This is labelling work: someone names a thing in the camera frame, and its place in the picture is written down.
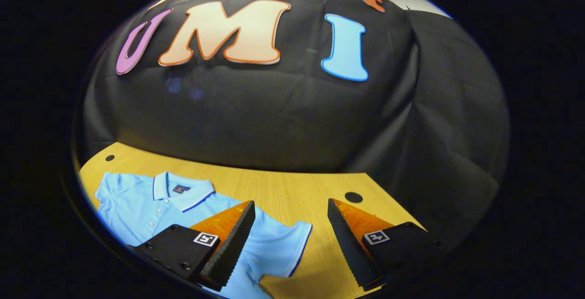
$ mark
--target light blue polo shirt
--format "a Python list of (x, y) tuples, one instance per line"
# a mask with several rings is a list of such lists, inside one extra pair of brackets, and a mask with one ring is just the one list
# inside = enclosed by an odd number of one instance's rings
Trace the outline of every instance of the light blue polo shirt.
[[(106, 172), (96, 191), (98, 215), (125, 244), (140, 245), (172, 224), (191, 227), (241, 202), (216, 193), (209, 180), (193, 180), (164, 172), (150, 178)], [(292, 275), (312, 226), (277, 222), (258, 207), (250, 235), (228, 284), (220, 292), (230, 299), (269, 299), (259, 286), (264, 274)]]

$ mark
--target wooden table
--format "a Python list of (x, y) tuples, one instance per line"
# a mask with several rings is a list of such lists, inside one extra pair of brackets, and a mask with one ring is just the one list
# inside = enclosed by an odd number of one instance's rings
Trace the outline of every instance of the wooden table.
[[(94, 193), (105, 172), (154, 177), (165, 171), (211, 180), (218, 193), (240, 201), (253, 199), (257, 207), (286, 226), (293, 226), (298, 220), (313, 225), (294, 274), (290, 278), (265, 275), (261, 279), (263, 289), (276, 299), (354, 299), (377, 290), (365, 292), (357, 286), (327, 218), (329, 198), (352, 204), (391, 224), (411, 221), (422, 227), (365, 173), (308, 174), (230, 168), (174, 159), (115, 143), (92, 157), (81, 168), (80, 178), (88, 199), (97, 209), (100, 202)], [(363, 201), (350, 203), (345, 199), (346, 192), (359, 193)]]

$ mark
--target pink letter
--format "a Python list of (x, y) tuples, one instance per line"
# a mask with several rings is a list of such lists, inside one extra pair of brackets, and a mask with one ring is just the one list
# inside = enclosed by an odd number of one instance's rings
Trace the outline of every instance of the pink letter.
[(117, 57), (116, 72), (118, 75), (126, 74), (132, 70), (134, 66), (136, 66), (138, 60), (140, 60), (140, 57), (142, 57), (142, 54), (146, 49), (146, 45), (148, 45), (148, 42), (150, 41), (150, 38), (152, 37), (155, 29), (159, 26), (163, 18), (165, 18), (165, 16), (167, 16), (172, 11), (173, 9), (166, 10), (152, 18), (150, 21), (150, 26), (144, 33), (144, 36), (142, 36), (140, 43), (138, 43), (138, 47), (136, 47), (136, 51), (134, 51), (131, 57), (128, 57), (128, 50), (130, 50), (130, 45), (132, 45), (136, 35), (138, 35), (138, 32), (140, 32), (140, 30), (146, 25), (147, 22), (140, 24), (137, 28), (134, 28), (134, 30), (130, 32), (128, 39), (126, 39), (126, 42), (120, 51), (120, 55)]

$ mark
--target letter i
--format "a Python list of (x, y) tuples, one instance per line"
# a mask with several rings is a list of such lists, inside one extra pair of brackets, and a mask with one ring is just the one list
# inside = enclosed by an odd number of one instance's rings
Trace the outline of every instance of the letter i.
[(325, 19), (333, 25), (333, 46), (331, 56), (321, 61), (323, 70), (345, 80), (367, 80), (368, 73), (362, 65), (362, 34), (366, 28), (336, 14), (326, 14)]

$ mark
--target letter m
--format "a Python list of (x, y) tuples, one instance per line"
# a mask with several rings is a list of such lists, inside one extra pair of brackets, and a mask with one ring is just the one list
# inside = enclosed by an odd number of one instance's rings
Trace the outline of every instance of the letter m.
[(159, 57), (161, 66), (180, 65), (189, 61), (193, 50), (189, 43), (197, 33), (203, 59), (211, 59), (221, 46), (238, 32), (235, 42), (223, 52), (227, 60), (247, 64), (275, 64), (280, 51), (274, 47), (280, 15), (291, 6), (274, 0), (258, 0), (227, 16), (221, 2), (196, 5), (188, 10), (187, 19), (169, 49)]

